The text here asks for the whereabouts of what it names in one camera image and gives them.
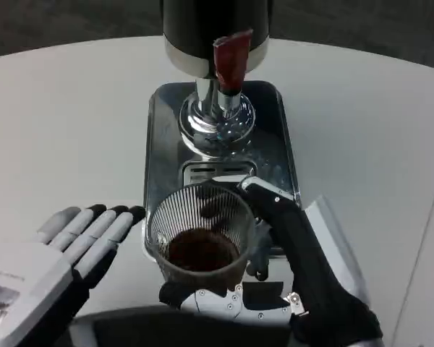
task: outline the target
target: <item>coffee machine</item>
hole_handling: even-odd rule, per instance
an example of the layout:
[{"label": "coffee machine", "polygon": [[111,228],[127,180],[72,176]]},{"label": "coffee machine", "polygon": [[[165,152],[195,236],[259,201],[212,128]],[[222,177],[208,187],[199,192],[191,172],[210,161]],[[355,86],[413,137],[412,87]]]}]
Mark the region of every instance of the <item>coffee machine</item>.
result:
[{"label": "coffee machine", "polygon": [[283,101],[246,81],[268,50],[273,0],[161,0],[165,52],[196,78],[150,99],[144,206],[215,176],[257,175],[300,204]]}]

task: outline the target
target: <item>chrome base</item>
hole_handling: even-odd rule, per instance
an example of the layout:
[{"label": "chrome base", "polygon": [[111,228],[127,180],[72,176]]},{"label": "chrome base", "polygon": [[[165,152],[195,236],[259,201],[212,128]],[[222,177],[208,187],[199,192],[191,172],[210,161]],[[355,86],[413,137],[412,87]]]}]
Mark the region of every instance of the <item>chrome base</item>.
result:
[{"label": "chrome base", "polygon": [[158,203],[184,184],[221,174],[254,173],[292,193],[300,203],[283,102],[276,88],[263,81],[244,82],[242,92],[256,113],[254,129],[244,148],[217,158],[191,150],[179,131],[180,110],[194,91],[194,83],[170,83],[159,87],[150,99],[144,188],[146,222]]},{"label": "chrome base", "polygon": [[222,158],[242,150],[250,141],[255,124],[255,111],[249,99],[238,94],[237,106],[228,111],[217,103],[211,115],[200,108],[202,101],[193,92],[185,99],[179,114],[179,130],[183,142],[198,155]]}]

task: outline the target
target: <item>coffee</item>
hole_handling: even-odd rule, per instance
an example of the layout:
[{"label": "coffee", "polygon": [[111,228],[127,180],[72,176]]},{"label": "coffee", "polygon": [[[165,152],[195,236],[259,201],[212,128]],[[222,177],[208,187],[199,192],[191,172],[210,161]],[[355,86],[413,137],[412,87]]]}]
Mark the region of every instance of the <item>coffee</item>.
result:
[{"label": "coffee", "polygon": [[228,237],[204,228],[183,231],[169,244],[169,262],[188,271],[217,270],[238,256],[238,249]]}]

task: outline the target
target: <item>gray carpet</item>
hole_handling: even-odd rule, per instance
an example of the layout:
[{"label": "gray carpet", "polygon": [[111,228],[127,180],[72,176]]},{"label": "gray carpet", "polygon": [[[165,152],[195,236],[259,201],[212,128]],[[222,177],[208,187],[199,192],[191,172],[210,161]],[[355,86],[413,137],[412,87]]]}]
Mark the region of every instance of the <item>gray carpet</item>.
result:
[{"label": "gray carpet", "polygon": [[[271,35],[434,67],[434,0],[274,0]],[[0,0],[0,55],[159,35],[158,0]]]}]

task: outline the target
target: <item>stainless steel drip tray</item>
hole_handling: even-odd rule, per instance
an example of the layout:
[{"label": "stainless steel drip tray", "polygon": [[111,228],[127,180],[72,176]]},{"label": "stainless steel drip tray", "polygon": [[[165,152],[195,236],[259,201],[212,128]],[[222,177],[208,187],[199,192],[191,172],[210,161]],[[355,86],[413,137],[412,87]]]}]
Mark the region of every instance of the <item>stainless steel drip tray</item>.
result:
[{"label": "stainless steel drip tray", "polygon": [[[244,150],[221,158],[205,158],[190,150],[180,134],[179,112],[194,90],[194,83],[169,83],[159,87],[150,99],[143,237],[151,213],[162,200],[185,185],[214,176],[255,174],[300,202],[283,102],[276,88],[263,81],[243,83],[243,93],[255,109],[255,127]],[[270,253],[273,256],[280,250],[273,247]]]},{"label": "stainless steel drip tray", "polygon": [[218,176],[255,175],[257,168],[250,161],[189,161],[181,169],[181,183],[183,186],[207,181]]}]

